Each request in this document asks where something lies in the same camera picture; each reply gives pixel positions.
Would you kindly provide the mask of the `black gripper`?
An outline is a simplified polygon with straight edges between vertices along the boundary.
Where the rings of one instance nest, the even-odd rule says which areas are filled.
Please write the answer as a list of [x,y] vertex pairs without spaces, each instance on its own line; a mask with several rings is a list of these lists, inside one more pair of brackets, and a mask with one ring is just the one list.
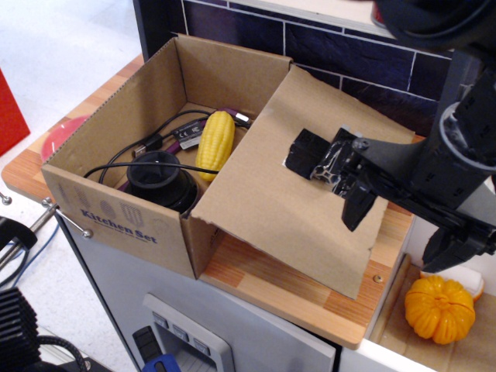
[[358,138],[356,180],[342,221],[353,232],[382,197],[436,225],[422,271],[439,273],[495,253],[495,198],[483,189],[495,173],[495,106],[451,105],[429,137],[413,144]]

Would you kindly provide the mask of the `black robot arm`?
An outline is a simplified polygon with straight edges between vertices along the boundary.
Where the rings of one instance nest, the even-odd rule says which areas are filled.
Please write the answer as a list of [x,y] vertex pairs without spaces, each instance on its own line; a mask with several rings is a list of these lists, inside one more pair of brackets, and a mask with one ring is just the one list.
[[380,1],[384,24],[419,50],[457,50],[478,58],[484,72],[468,94],[447,107],[422,142],[399,145],[358,138],[345,171],[353,179],[343,221],[355,229],[376,197],[437,226],[422,269],[437,273],[495,252],[495,3]]

